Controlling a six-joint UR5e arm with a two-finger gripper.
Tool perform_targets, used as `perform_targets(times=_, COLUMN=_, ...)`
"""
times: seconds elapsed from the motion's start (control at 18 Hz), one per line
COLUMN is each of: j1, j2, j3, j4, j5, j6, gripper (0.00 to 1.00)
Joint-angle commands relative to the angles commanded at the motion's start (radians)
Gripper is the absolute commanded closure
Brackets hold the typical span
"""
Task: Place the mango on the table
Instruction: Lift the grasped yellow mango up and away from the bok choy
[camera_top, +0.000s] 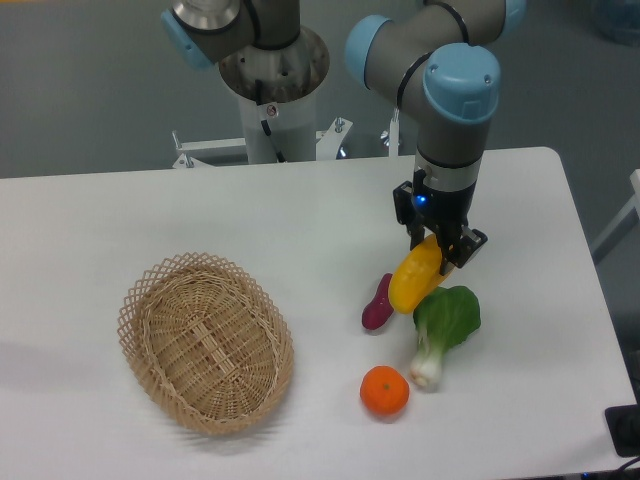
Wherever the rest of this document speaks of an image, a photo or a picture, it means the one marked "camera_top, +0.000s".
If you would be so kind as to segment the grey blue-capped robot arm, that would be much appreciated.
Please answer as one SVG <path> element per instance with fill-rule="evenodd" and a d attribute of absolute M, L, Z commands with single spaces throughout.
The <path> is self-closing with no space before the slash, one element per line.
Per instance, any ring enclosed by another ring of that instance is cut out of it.
<path fill-rule="evenodd" d="M 489 43 L 523 19 L 522 1 L 427 1 L 410 20 L 360 20 L 345 65 L 366 89 L 419 127 L 413 177 L 394 191 L 396 216 L 413 244 L 434 233 L 448 273 L 486 243 L 468 212 L 501 87 Z M 329 53 L 300 20 L 296 1 L 175 1 L 161 22 L 185 61 L 217 66 L 250 109 L 244 123 L 253 163 L 315 157 L 305 103 L 325 81 Z"/>

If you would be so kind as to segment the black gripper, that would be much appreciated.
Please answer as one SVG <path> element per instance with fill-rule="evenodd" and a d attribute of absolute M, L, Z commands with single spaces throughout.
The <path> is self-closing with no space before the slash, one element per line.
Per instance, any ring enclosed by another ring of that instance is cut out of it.
<path fill-rule="evenodd" d="M 441 250 L 439 273 L 449 274 L 463 268 L 488 242 L 487 235 L 468 227 L 476 183 L 462 190 L 446 192 L 423 183 L 424 173 L 415 172 L 411 181 L 405 181 L 393 190 L 396 219 L 404 225 L 413 250 L 425 238 L 438 232 Z"/>

